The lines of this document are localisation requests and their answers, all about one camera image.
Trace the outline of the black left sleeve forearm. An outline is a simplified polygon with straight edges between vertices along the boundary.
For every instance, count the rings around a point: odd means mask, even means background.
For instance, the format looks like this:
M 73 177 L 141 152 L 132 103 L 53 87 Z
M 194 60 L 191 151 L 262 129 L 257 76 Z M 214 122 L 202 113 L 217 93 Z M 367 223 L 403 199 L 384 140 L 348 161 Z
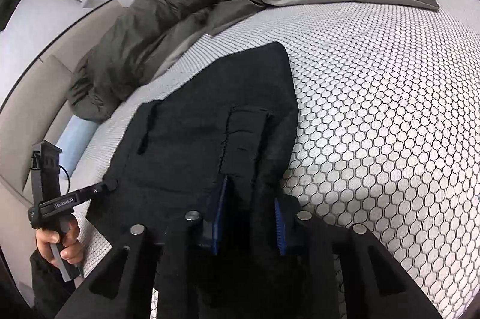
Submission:
M 64 281 L 58 268 L 44 259 L 38 250 L 30 256 L 32 269 L 33 317 L 55 318 L 77 289 L 74 281 Z

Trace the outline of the person's left hand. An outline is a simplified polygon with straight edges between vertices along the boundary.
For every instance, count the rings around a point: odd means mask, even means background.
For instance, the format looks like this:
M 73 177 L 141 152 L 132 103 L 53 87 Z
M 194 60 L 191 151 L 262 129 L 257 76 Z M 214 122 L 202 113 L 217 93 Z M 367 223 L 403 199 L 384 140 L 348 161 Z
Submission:
M 84 258 L 84 248 L 78 240 L 80 235 L 80 227 L 74 216 L 68 219 L 68 231 L 64 234 L 59 234 L 57 231 L 40 228 L 36 230 L 36 245 L 40 255 L 47 260 L 51 265 L 59 267 L 59 262 L 51 250 L 51 245 L 62 244 L 64 249 L 60 252 L 63 260 L 72 265 L 80 264 Z

